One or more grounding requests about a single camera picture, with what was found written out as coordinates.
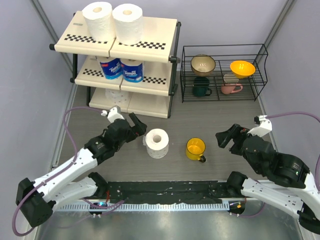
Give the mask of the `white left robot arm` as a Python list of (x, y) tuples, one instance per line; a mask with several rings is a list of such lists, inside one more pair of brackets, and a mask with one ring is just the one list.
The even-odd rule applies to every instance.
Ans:
[(102, 199), (108, 184), (97, 172), (75, 182), (83, 173), (112, 158), (125, 143), (144, 135), (147, 125), (130, 113), (134, 125), (118, 112), (103, 111), (110, 124), (103, 132), (91, 138), (75, 156), (55, 170), (33, 181), (23, 179), (18, 184), (16, 205), (32, 228), (45, 223), (58, 208), (77, 199)]

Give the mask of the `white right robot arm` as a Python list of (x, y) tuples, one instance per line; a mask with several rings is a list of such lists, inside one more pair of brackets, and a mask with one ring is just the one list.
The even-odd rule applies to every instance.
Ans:
[(226, 193), (233, 198), (242, 195), (260, 200), (297, 219), (308, 231), (319, 234), (320, 193), (315, 178), (300, 158), (277, 152), (270, 142), (263, 140), (263, 136), (271, 131), (271, 121), (265, 120), (252, 129), (233, 124), (228, 130), (216, 133), (215, 137), (220, 148), (233, 141), (229, 150), (232, 154), (242, 156), (256, 174), (293, 194), (263, 186), (237, 171), (229, 175)]

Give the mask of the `floral print paper roll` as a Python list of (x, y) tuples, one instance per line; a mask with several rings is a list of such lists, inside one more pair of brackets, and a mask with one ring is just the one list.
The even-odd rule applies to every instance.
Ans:
[(142, 139), (148, 155), (154, 159), (163, 158), (169, 151), (169, 136), (160, 128), (150, 130)]

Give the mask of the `white paper towel roll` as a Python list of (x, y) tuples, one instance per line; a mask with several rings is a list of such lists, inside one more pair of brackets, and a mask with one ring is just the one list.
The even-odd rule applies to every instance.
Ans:
[(98, 1), (87, 5), (82, 15), (95, 41), (108, 42), (116, 38), (115, 23), (109, 2)]
[(117, 6), (112, 11), (116, 39), (124, 45), (135, 45), (144, 34), (143, 10), (131, 3)]
[(127, 104), (130, 101), (131, 94), (128, 91), (105, 89), (105, 96), (114, 105), (120, 106), (121, 104)]

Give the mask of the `blue paper roll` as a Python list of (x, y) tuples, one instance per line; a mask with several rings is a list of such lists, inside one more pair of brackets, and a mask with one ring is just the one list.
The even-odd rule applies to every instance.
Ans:
[(139, 83), (144, 78), (144, 62), (133, 59), (120, 59), (123, 78), (127, 82)]
[(119, 58), (96, 56), (103, 75), (108, 80), (117, 79), (122, 75), (122, 67)]

